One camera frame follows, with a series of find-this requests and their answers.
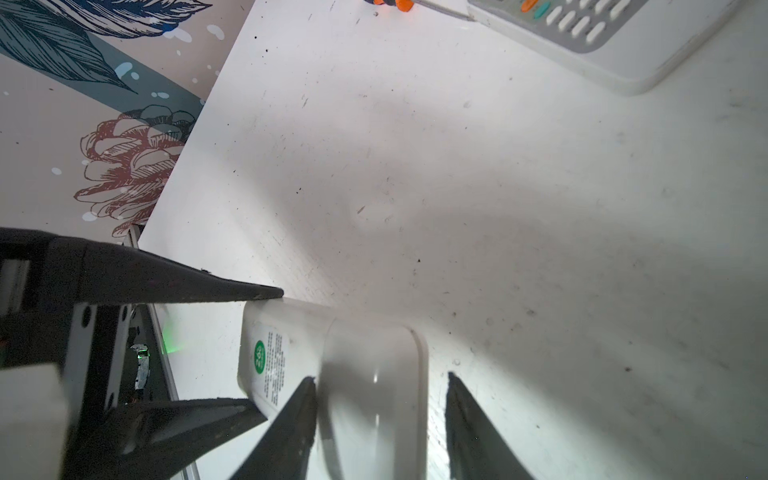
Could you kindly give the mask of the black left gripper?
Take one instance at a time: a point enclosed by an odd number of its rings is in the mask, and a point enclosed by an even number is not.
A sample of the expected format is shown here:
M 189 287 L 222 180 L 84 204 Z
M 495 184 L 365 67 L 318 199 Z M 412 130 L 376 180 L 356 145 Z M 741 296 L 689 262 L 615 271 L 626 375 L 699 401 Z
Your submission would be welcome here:
M 150 252 L 37 230 L 1 229 L 3 266 L 15 268 L 21 304 L 1 318 L 3 369 L 53 364 L 69 405 L 61 474 L 67 479 L 170 479 L 218 446 L 264 423 L 248 399 L 123 404 L 101 421 L 88 383 L 110 367 L 113 335 L 99 313 L 127 303 L 216 303 L 279 299 L 275 286 L 217 277 Z

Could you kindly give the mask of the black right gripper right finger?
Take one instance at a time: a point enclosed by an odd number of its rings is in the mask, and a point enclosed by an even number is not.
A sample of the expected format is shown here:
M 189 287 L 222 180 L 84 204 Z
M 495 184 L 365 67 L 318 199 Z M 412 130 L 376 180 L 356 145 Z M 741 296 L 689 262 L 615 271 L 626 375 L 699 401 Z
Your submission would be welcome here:
M 454 372 L 448 373 L 445 428 L 451 479 L 533 479 Z

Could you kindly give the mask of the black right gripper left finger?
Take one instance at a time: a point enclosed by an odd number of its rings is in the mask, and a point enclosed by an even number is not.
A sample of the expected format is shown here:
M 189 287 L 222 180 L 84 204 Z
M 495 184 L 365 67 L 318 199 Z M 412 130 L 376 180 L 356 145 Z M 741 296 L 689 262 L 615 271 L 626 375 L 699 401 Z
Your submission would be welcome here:
M 232 479 L 304 480 L 318 416 L 316 383 L 305 377 Z

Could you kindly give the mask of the orange black screwdriver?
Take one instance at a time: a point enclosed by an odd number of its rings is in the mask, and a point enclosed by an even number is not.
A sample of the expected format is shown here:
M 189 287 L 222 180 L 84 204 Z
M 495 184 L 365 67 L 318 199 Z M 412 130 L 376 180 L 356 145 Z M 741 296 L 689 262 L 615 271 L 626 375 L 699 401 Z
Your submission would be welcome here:
M 365 2 L 375 6 L 394 7 L 397 10 L 404 13 L 410 12 L 415 5 L 420 5 L 422 7 L 425 7 L 427 9 L 430 9 L 442 15 L 449 16 L 451 18 L 468 21 L 468 22 L 474 22 L 474 19 L 466 13 L 451 10 L 444 6 L 438 5 L 434 2 L 430 2 L 427 0 L 365 0 Z

